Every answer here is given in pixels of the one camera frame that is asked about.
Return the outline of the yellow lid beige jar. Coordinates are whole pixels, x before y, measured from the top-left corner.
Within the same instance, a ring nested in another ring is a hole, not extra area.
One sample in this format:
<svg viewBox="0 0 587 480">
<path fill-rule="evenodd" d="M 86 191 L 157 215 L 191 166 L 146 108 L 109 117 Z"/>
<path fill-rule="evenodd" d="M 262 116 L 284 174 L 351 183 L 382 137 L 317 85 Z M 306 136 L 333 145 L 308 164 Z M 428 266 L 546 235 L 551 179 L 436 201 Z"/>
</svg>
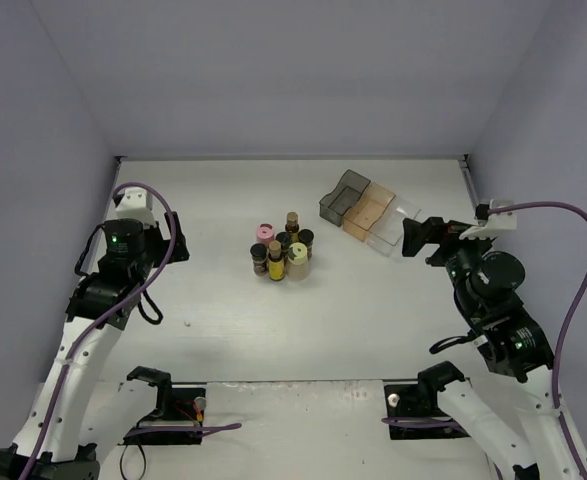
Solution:
<svg viewBox="0 0 587 480">
<path fill-rule="evenodd" d="M 305 279 L 310 272 L 308 248 L 301 242 L 289 246 L 287 276 L 295 281 Z"/>
</svg>

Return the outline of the brown sauce bottle cork cap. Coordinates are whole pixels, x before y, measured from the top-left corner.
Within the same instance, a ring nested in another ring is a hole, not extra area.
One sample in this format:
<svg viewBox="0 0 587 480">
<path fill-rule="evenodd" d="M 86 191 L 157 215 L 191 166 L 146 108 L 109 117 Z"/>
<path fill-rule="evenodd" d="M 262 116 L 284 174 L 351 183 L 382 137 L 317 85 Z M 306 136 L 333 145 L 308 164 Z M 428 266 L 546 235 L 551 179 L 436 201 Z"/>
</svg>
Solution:
<svg viewBox="0 0 587 480">
<path fill-rule="evenodd" d="M 288 212 L 286 215 L 285 230 L 291 235 L 297 235 L 300 230 L 299 217 L 296 212 Z"/>
</svg>

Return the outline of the pink lid condiment jar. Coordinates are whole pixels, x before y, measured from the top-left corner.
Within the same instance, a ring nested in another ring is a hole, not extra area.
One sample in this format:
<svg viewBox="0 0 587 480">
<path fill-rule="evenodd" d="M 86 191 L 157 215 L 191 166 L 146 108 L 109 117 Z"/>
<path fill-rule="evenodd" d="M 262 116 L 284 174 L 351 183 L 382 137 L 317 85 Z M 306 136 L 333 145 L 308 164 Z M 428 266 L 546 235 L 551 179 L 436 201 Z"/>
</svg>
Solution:
<svg viewBox="0 0 587 480">
<path fill-rule="evenodd" d="M 274 228 L 269 223 L 260 224 L 255 233 L 256 242 L 268 246 L 275 239 Z"/>
</svg>

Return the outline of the yellow sauce bottle cork cap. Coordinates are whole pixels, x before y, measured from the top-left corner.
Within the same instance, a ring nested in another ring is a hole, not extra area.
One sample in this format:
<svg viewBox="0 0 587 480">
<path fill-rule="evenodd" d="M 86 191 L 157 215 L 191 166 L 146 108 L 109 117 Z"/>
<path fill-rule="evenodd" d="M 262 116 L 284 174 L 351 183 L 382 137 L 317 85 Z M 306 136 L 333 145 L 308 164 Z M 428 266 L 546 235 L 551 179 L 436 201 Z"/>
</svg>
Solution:
<svg viewBox="0 0 587 480">
<path fill-rule="evenodd" d="M 281 281 L 285 277 L 284 254 L 282 244 L 273 240 L 268 244 L 268 275 L 273 281 Z"/>
</svg>

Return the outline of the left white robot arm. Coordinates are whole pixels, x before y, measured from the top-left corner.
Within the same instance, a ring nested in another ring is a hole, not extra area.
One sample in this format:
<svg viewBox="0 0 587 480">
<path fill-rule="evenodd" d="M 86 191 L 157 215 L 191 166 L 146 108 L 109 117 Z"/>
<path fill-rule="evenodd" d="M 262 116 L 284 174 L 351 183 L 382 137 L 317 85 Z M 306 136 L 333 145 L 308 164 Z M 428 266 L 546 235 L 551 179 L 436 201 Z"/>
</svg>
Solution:
<svg viewBox="0 0 587 480">
<path fill-rule="evenodd" d="M 26 423 L 10 446 L 0 448 L 0 479 L 96 479 L 141 420 L 171 411 L 170 374 L 138 366 L 111 403 L 87 413 L 104 363 L 149 283 L 166 265 L 189 258 L 178 214 L 164 217 L 169 238 L 155 220 L 119 217 L 98 225 L 106 253 L 70 299 L 57 356 Z"/>
</svg>

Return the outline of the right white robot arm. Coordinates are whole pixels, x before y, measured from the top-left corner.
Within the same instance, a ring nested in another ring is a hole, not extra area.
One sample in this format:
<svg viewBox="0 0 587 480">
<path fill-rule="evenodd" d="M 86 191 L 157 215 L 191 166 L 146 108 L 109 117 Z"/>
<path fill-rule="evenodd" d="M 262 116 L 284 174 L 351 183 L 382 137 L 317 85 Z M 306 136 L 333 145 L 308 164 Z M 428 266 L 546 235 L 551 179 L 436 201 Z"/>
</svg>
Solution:
<svg viewBox="0 0 587 480">
<path fill-rule="evenodd" d="M 440 217 L 406 219 L 403 230 L 403 256 L 435 246 L 425 262 L 446 270 L 455 306 L 469 328 L 430 351 L 474 344 L 488 372 L 512 392 L 511 406 L 524 433 L 510 428 L 449 361 L 418 374 L 418 405 L 428 412 L 440 410 L 457 424 L 502 479 L 587 479 L 587 450 L 557 382 L 560 354 L 516 293 L 525 280 L 522 263 L 493 249 L 492 239 L 477 236 L 477 227 L 469 224 Z"/>
</svg>

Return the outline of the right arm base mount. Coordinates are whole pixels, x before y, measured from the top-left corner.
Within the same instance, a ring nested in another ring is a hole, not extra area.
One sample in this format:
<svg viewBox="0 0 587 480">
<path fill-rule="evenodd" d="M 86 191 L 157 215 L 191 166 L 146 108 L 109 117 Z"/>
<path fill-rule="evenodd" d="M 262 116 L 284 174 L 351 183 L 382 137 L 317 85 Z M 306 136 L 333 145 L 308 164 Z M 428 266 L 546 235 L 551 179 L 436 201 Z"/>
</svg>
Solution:
<svg viewBox="0 0 587 480">
<path fill-rule="evenodd" d="M 437 394 L 449 383 L 464 380 L 462 372 L 445 361 L 417 374 L 415 380 L 383 386 L 386 416 L 392 441 L 454 440 L 467 432 L 438 406 Z"/>
</svg>

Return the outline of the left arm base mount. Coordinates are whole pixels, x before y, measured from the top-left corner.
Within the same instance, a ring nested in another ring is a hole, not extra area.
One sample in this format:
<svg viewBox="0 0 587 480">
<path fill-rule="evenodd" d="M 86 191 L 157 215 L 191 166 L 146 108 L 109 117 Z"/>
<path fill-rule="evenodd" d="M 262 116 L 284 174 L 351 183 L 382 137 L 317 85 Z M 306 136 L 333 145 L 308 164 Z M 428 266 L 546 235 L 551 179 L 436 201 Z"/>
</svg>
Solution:
<svg viewBox="0 0 587 480">
<path fill-rule="evenodd" d="M 147 384 L 155 390 L 156 399 L 150 412 L 125 435 L 122 446 L 200 445 L 207 436 L 242 427 L 238 422 L 207 423 L 206 383 L 175 383 L 170 373 L 143 366 L 134 368 L 126 380 Z"/>
</svg>

